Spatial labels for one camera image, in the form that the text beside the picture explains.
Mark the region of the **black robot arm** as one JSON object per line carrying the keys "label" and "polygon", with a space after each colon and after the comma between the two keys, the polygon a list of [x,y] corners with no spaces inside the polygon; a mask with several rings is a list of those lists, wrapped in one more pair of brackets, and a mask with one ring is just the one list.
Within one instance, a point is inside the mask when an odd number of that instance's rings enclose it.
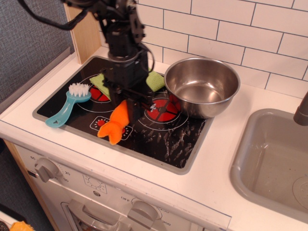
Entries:
{"label": "black robot arm", "polygon": [[153,90],[146,83],[152,67],[148,65],[150,50],[142,43],[145,26],[140,22],[134,0],[66,0],[69,7],[92,13],[99,21],[109,46],[109,68],[103,68],[103,84],[111,102],[119,106],[127,102],[128,117],[134,123],[145,110],[154,107]]}

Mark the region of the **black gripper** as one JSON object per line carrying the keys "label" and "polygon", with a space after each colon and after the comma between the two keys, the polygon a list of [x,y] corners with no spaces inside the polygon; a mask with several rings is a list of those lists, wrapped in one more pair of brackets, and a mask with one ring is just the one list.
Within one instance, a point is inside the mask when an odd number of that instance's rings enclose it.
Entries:
{"label": "black gripper", "polygon": [[116,56],[108,52],[108,61],[109,67],[102,69],[103,85],[109,89],[114,107],[127,101],[129,122],[134,124],[143,116],[144,110],[154,109],[154,92],[146,83],[151,72],[148,52],[134,51],[127,56]]}

